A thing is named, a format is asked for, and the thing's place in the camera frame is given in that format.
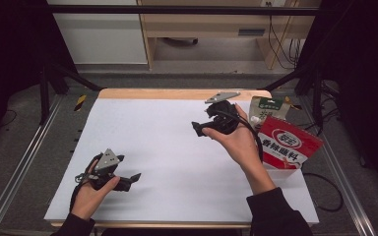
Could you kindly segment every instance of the white board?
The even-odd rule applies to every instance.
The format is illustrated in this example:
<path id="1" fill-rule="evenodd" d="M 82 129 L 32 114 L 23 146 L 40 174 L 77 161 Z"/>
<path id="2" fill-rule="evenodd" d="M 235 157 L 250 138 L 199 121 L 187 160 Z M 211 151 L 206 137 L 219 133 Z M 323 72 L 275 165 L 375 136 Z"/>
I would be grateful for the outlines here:
<path id="1" fill-rule="evenodd" d="M 237 103 L 248 111 L 249 102 Z M 98 99 L 45 219 L 65 219 L 75 176 L 111 148 L 125 155 L 116 175 L 142 176 L 130 192 L 109 193 L 96 221 L 248 224 L 252 193 L 244 173 L 219 143 L 192 128 L 192 121 L 210 121 L 207 107 L 201 100 Z M 289 204 L 318 223 L 300 170 L 270 173 Z"/>

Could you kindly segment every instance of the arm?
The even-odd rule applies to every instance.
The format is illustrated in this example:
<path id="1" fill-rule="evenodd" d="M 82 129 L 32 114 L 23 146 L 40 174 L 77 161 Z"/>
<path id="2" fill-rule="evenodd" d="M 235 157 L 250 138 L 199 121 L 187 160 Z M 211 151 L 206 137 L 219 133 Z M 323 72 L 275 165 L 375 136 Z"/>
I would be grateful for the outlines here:
<path id="1" fill-rule="evenodd" d="M 247 114 L 236 105 L 239 115 Z M 218 141 L 244 171 L 253 196 L 247 198 L 253 214 L 252 231 L 256 235 L 312 235 L 309 226 L 299 211 L 286 202 L 282 190 L 277 188 L 260 161 L 253 135 L 242 124 L 229 135 L 214 129 L 204 128 L 202 132 Z"/>
<path id="2" fill-rule="evenodd" d="M 90 173 L 96 163 L 97 161 L 93 163 L 89 170 Z M 95 190 L 89 182 L 83 184 L 76 196 L 72 211 L 69 213 L 60 229 L 52 234 L 52 236 L 89 236 L 95 225 L 95 221 L 91 219 L 92 215 L 102 203 L 105 196 L 115 188 L 118 182 L 119 177 L 116 176 L 110 179 L 105 186 L 98 191 Z"/>

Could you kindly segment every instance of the white wall panel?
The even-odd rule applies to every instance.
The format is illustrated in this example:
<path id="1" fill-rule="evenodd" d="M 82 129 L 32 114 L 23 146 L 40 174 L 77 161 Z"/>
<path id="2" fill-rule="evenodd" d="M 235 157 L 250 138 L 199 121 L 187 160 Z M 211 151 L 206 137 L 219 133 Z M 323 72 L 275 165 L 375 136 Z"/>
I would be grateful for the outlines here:
<path id="1" fill-rule="evenodd" d="M 133 0 L 48 0 L 48 4 L 136 5 Z M 75 64 L 147 64 L 133 15 L 54 14 Z"/>

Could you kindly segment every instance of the black plastic piece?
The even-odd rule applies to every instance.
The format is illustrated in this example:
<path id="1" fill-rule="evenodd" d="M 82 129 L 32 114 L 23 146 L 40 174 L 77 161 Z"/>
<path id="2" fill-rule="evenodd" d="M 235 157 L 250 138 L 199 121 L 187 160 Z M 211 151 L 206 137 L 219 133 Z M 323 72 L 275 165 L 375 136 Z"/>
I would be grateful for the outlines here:
<path id="1" fill-rule="evenodd" d="M 92 165 L 92 163 L 94 163 L 95 159 L 100 160 L 102 156 L 103 156 L 103 153 L 95 156 L 92 162 L 90 163 L 90 166 Z M 120 162 L 124 159 L 124 155 L 117 155 L 116 157 L 120 160 Z M 102 171 L 99 170 L 98 172 L 93 170 L 92 174 L 98 177 L 95 180 L 94 179 L 90 180 L 94 189 L 96 190 L 101 189 L 110 179 L 115 177 L 113 172 L 115 171 L 116 167 L 118 167 L 118 164 L 109 166 L 103 169 Z M 120 177 L 118 184 L 113 190 L 128 192 L 131 188 L 131 185 L 137 182 L 140 179 L 140 176 L 141 176 L 141 173 L 133 175 L 131 178 Z"/>
<path id="2" fill-rule="evenodd" d="M 205 127 L 212 128 L 223 134 L 229 135 L 238 126 L 239 122 L 230 117 L 238 117 L 237 109 L 235 108 L 235 105 L 229 103 L 227 100 L 211 104 L 207 109 L 207 113 L 210 118 L 214 116 L 214 120 L 212 122 L 207 122 L 204 124 L 192 122 L 193 129 L 196 131 L 198 137 L 206 136 L 202 132 L 202 129 Z"/>

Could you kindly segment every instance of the person's left hand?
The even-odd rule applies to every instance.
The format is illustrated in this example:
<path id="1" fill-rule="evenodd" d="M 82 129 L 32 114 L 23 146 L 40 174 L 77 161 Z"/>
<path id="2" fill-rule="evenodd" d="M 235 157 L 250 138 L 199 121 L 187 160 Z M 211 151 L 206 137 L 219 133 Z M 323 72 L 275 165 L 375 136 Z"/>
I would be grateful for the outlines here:
<path id="1" fill-rule="evenodd" d="M 96 164 L 97 160 L 92 164 L 89 173 L 92 172 Z M 119 177 L 115 176 L 99 190 L 95 190 L 90 182 L 85 183 L 76 196 L 71 213 L 80 217 L 81 219 L 89 221 L 99 207 L 100 203 L 102 203 L 105 196 L 115 188 L 118 182 Z"/>

